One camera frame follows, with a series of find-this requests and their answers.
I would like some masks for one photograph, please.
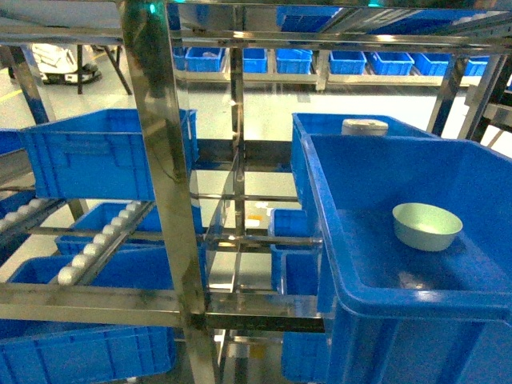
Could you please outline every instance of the white lid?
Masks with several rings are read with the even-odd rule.
[[[343,128],[356,130],[387,130],[388,125],[385,122],[371,118],[346,118],[343,120]]]

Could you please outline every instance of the metal shelf frame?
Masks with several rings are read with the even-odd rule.
[[[103,2],[100,0],[69,0],[70,2]],[[270,238],[254,236],[245,228],[245,201],[289,201],[290,198],[248,196],[245,192],[245,172],[248,170],[289,171],[290,144],[284,142],[251,142],[244,138],[245,82],[296,82],[315,84],[324,90],[329,84],[386,84],[398,79],[379,76],[337,76],[328,71],[329,50],[450,52],[453,54],[443,79],[409,76],[406,82],[415,85],[440,86],[438,98],[428,131],[442,134],[454,97],[465,82],[467,57],[471,54],[491,54],[490,63],[477,88],[480,103],[471,107],[461,137],[479,140],[490,120],[487,105],[499,102],[506,82],[512,74],[512,42],[506,37],[512,21],[501,16],[498,37],[471,34],[462,29],[448,30],[435,36],[379,36],[362,34],[361,22],[370,20],[387,8],[403,8],[412,14],[425,8],[459,8],[512,10],[512,3],[478,0],[445,1],[380,0],[379,10],[370,9],[367,0],[293,0],[294,5],[347,7],[319,33],[282,33],[271,30],[247,30],[246,7],[291,5],[285,0],[190,0],[187,4],[224,6],[224,14],[232,30],[215,28],[170,28],[168,3],[180,10],[180,0],[117,0],[121,28],[91,28],[72,26],[55,28],[42,25],[0,26],[0,42],[10,45],[15,62],[15,73],[23,89],[36,123],[54,119],[53,111],[42,87],[34,57],[25,44],[31,42],[60,42],[73,44],[120,45],[126,47],[134,96],[142,125],[142,136],[154,182],[156,205],[160,212],[160,234],[135,233],[135,223],[125,228],[119,246],[128,237],[153,236],[163,239],[174,281],[173,291],[125,290],[90,286],[58,286],[2,284],[0,290],[0,318],[47,320],[66,322],[112,323],[146,326],[174,326],[183,329],[187,355],[194,381],[207,384],[222,382],[222,360],[226,340],[231,330],[240,330],[244,338],[248,330],[323,332],[322,317],[316,311],[316,297],[279,296],[276,294],[246,293],[238,286],[238,268],[235,268],[230,288],[225,292],[204,288],[198,263],[198,241],[206,242],[210,266],[218,250],[229,249],[237,254],[239,266],[242,253],[249,246],[264,248],[271,243],[321,244],[315,238]],[[390,22],[400,17],[393,14]],[[489,31],[487,21],[474,22],[472,31],[479,27]],[[176,46],[221,46],[230,48],[229,70],[219,74],[193,74],[174,69],[172,48]],[[244,74],[242,49],[261,47],[297,47],[318,50],[317,74],[278,75],[274,65],[268,74]],[[221,195],[199,194],[195,176],[186,176],[185,154],[182,145],[179,108],[187,109],[187,82],[229,82],[231,88],[231,129],[233,140],[200,141],[203,148],[198,169],[226,169],[230,173]],[[198,238],[194,232],[190,205],[200,199],[219,199],[218,208],[206,235]],[[234,201],[236,229],[224,229],[226,212]],[[50,204],[52,207],[62,202]],[[83,213],[83,205],[73,202],[75,218]],[[150,204],[144,205],[145,212]],[[90,231],[72,231],[63,228],[41,228],[39,221],[27,225],[29,233],[74,234],[90,236]],[[103,255],[105,262],[109,255]],[[105,262],[91,267],[89,276],[98,273]],[[214,337],[214,330],[224,330]],[[215,339],[221,347],[216,347]]]

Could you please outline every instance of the stainless steel rack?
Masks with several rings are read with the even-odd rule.
[[[319,33],[282,33],[275,29],[276,5],[343,6]],[[441,80],[430,78],[428,85],[440,85],[440,91],[428,131],[442,134],[454,97],[464,83],[467,58],[471,54],[491,54],[490,63],[476,89],[475,102],[466,117],[461,138],[479,141],[488,125],[498,120],[509,126],[502,114],[491,108],[507,110],[502,105],[506,82],[512,74],[512,18],[497,14],[472,22],[470,34],[460,27],[448,28],[431,36],[380,36],[365,31],[384,25],[362,22],[373,20],[395,8],[392,22],[424,8],[460,8],[512,10],[512,2],[479,0],[475,2],[438,0],[381,0],[379,8],[367,8],[368,1],[355,0],[74,0],[54,2],[0,2],[0,42],[10,45],[15,73],[22,86],[36,123],[54,119],[46,101],[42,82],[30,50],[31,42],[68,42],[84,44],[125,44],[134,95],[142,124],[142,135],[154,181],[156,204],[161,215],[162,233],[174,291],[120,290],[89,286],[40,286],[2,284],[0,317],[66,322],[127,323],[148,326],[173,326],[183,329],[186,354],[196,383],[220,383],[226,357],[226,346],[235,342],[230,330],[323,332],[322,318],[316,312],[316,297],[278,296],[271,293],[242,292],[238,285],[238,268],[248,246],[264,248],[269,243],[319,244],[320,239],[286,239],[253,236],[245,228],[245,201],[289,201],[289,198],[249,196],[245,192],[245,172],[273,171],[289,168],[290,144],[286,142],[252,142],[244,138],[244,82],[297,82],[326,84],[375,85],[380,77],[328,75],[328,50],[390,50],[407,52],[450,52],[452,59]],[[196,5],[208,6],[207,18],[197,20]],[[64,6],[74,12],[62,12]],[[168,21],[168,8],[179,23]],[[222,46],[230,48],[229,71],[220,74],[191,74],[174,70],[172,48],[176,46]],[[242,49],[245,47],[300,47],[319,50],[318,75],[296,78],[277,76],[273,71],[262,75],[244,74]],[[408,77],[426,82],[421,76]],[[202,141],[198,168],[229,170],[222,195],[200,195],[195,176],[188,179],[185,171],[178,110],[187,108],[187,82],[229,82],[233,140]],[[194,233],[190,204],[202,198],[218,198],[219,204],[206,235]],[[234,201],[236,229],[224,229],[226,210]],[[80,205],[73,203],[80,215]],[[24,230],[30,233],[68,234],[70,230],[43,229],[38,222]],[[134,234],[128,225],[124,238]],[[215,253],[228,249],[236,253],[235,271],[229,289],[223,292],[205,290],[201,284],[197,240],[206,242],[210,266]],[[97,273],[104,263],[93,266]],[[301,312],[295,308],[300,304]],[[216,337],[214,330],[224,330]]]

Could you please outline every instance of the bin handle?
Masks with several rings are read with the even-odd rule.
[[[110,154],[111,148],[108,142],[64,142],[60,145],[64,154]]]

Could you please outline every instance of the white roller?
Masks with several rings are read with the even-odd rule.
[[[83,269],[90,266],[96,258],[94,256],[90,256],[88,254],[77,254],[73,261],[71,262],[71,265],[75,268]]]
[[[5,221],[4,219],[0,220],[0,232],[6,230],[8,226],[10,226],[9,222]]]
[[[111,238],[111,236],[108,236],[106,234],[97,234],[93,238],[93,243],[98,244],[99,246],[105,246]]]
[[[82,270],[74,266],[65,266],[58,273],[57,281],[61,286],[70,286],[78,280],[81,272]]]
[[[131,218],[133,214],[134,214],[134,213],[133,213],[133,212],[131,212],[131,211],[129,211],[129,210],[122,210],[121,212],[119,212],[119,215],[118,215],[118,216],[119,216],[120,218],[126,218],[126,219],[128,219],[128,218]]]
[[[37,208],[42,207],[44,203],[45,202],[43,200],[41,200],[40,198],[33,198],[32,200],[30,200],[29,206],[37,209]]]
[[[140,204],[135,204],[134,202],[131,202],[128,204],[125,208],[125,210],[128,210],[129,212],[135,212],[137,208],[139,208]]]
[[[107,236],[114,236],[119,232],[118,226],[112,226],[111,224],[107,224],[103,227],[103,234],[106,234]]]
[[[18,212],[10,212],[4,216],[4,220],[6,222],[17,222],[19,221],[23,216],[20,215]]]
[[[102,249],[103,249],[103,246],[100,246],[99,244],[89,243],[83,249],[82,253],[86,254],[87,256],[97,257],[102,252]]]
[[[33,208],[32,206],[20,206],[18,208],[18,213],[22,216],[27,216],[28,214],[30,214],[34,211],[35,211],[35,208]]]
[[[113,226],[125,226],[128,223],[128,220],[126,218],[113,218],[110,222]]]

